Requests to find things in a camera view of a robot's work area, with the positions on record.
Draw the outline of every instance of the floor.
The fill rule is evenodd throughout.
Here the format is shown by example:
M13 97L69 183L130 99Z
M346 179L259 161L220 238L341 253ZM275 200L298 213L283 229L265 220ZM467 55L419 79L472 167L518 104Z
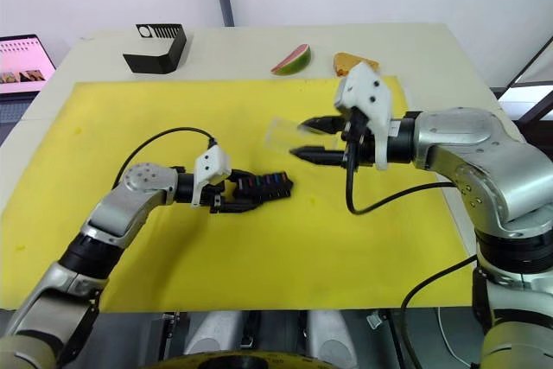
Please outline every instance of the floor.
M358 355L359 369L400 369L393 346L391 331L385 321L372 330L366 316L371 310L343 312ZM3 332L10 312L0 311L0 331ZM189 338L205 314L191 313ZM259 329L259 349L297 352L297 318L292 311L263 312ZM392 310L397 325L397 311ZM162 314L102 314L96 321L89 341L71 369L98 367L132 369L156 360L156 334L162 332ZM453 359L446 349L437 324L434 309L412 309L408 312L411 341L425 369L462 369L465 366ZM442 323L451 347L458 356L478 362L483 333L470 308L442 309ZM171 355L178 355L184 342L173 342ZM411 368L409 359L407 367Z

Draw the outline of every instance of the watermelon slice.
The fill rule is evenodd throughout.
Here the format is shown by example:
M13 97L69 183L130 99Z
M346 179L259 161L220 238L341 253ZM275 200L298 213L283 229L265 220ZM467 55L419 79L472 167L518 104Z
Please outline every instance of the watermelon slice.
M310 61L311 48L307 43L303 43L270 71L275 75L291 75L299 73Z

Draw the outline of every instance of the yellow mat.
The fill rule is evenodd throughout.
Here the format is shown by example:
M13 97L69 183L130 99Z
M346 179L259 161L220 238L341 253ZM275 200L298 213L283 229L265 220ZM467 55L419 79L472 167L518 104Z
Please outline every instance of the yellow mat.
M403 115L397 81L394 113ZM338 80L78 84L36 151L2 216L0 306L15 308L105 196L122 161L147 137L189 125L210 131L232 166L286 170L292 197L241 214L158 207L124 253L102 297L108 311L349 309L399 306L425 277L466 254L439 189L374 213L346 209L345 171L268 149L275 117L333 113ZM194 166L194 133L166 136L135 162ZM412 166L356 175L358 207L435 177ZM467 305L470 270L432 284L413 304Z

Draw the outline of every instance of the laptop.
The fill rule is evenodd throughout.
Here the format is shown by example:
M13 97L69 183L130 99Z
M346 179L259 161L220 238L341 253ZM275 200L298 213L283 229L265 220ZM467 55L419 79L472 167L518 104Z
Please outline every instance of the laptop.
M0 37L0 144L54 71L38 36Z

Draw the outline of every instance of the black holder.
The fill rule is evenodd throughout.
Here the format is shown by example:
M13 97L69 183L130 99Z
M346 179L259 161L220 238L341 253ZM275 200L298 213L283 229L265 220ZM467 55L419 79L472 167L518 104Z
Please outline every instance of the black holder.
M179 23L139 23L138 33L142 38L174 38L166 54L159 56L123 54L133 73L172 73L179 65L182 50L187 43L184 29Z

